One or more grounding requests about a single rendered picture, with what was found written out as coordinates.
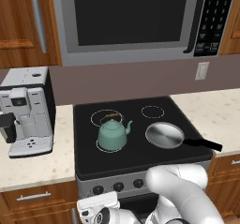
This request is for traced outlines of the teal kettle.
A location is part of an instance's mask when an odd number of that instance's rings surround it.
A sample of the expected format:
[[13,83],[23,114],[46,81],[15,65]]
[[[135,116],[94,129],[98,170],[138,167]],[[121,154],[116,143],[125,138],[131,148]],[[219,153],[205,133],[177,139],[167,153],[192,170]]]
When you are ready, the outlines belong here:
[[132,122],[127,123],[127,127],[114,119],[114,114],[107,114],[108,121],[103,123],[98,131],[98,145],[108,151],[115,152],[121,150],[128,141],[127,135],[130,133]]

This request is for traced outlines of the silver microwave oven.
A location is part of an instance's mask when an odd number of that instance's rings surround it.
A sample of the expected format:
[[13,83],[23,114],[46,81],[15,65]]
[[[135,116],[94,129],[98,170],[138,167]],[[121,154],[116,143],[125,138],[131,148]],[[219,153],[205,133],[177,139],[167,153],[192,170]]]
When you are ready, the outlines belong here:
[[53,0],[65,67],[211,58],[219,55],[233,0]]

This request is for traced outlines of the wooden base cupboard door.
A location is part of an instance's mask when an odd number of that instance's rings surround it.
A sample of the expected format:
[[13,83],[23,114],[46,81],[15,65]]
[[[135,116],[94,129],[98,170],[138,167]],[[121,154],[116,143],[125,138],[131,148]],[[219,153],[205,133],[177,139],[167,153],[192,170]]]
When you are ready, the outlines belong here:
[[[73,224],[71,208],[76,209],[76,202],[13,212],[0,216],[0,224]],[[79,224],[82,224],[77,213]]]
[[233,209],[240,202],[240,178],[229,180],[212,178],[206,194],[223,217],[233,216]]

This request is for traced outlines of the black stove with hob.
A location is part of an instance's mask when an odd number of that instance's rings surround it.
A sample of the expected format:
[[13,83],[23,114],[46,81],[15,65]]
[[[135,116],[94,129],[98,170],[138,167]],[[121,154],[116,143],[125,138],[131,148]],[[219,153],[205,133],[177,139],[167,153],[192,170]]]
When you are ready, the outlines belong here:
[[[125,126],[131,121],[127,144],[119,151],[108,153],[98,148],[99,126],[108,121],[107,114]],[[201,134],[190,123],[170,97],[118,100],[76,105],[73,109],[75,172],[79,196],[95,196],[93,188],[103,186],[103,193],[113,191],[117,182],[124,189],[117,192],[121,207],[146,218],[156,207],[158,196],[145,183],[146,171],[157,165],[197,163],[208,168],[212,151],[203,146],[182,144],[174,149],[158,148],[145,138],[153,123],[167,122],[180,127],[188,139],[197,140]],[[143,179],[143,186],[133,182]]]

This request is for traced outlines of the wooden drawer front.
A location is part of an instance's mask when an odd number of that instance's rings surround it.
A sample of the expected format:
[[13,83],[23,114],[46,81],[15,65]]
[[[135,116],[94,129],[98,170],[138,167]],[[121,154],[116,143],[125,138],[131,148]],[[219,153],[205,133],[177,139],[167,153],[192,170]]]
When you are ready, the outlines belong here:
[[75,181],[0,192],[0,214],[75,202],[78,199]]
[[213,157],[208,169],[209,182],[224,182],[240,179],[240,164],[232,165],[232,161],[240,160],[240,154]]

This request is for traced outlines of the white wall outlet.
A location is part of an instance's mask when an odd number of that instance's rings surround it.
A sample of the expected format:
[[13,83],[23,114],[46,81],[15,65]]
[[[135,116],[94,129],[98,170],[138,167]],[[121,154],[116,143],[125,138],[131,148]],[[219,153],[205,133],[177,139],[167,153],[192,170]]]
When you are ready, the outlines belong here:
[[206,78],[207,70],[209,67],[209,62],[201,62],[198,64],[195,80],[201,81]]

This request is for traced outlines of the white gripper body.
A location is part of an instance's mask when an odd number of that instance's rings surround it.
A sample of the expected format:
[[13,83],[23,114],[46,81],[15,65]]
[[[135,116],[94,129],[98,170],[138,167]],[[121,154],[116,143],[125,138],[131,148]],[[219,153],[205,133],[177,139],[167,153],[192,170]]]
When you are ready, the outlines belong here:
[[101,207],[106,207],[114,210],[115,212],[120,212],[120,202],[118,200],[117,193],[112,191],[77,201],[79,214],[82,212],[88,212],[89,215],[93,215]]

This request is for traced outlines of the white black coffee machine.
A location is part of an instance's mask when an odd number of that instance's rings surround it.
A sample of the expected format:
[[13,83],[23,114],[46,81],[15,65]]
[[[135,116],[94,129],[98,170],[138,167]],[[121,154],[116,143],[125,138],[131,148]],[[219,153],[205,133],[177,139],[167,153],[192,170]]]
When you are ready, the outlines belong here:
[[0,84],[0,133],[10,158],[53,150],[55,102],[47,67],[12,68]]

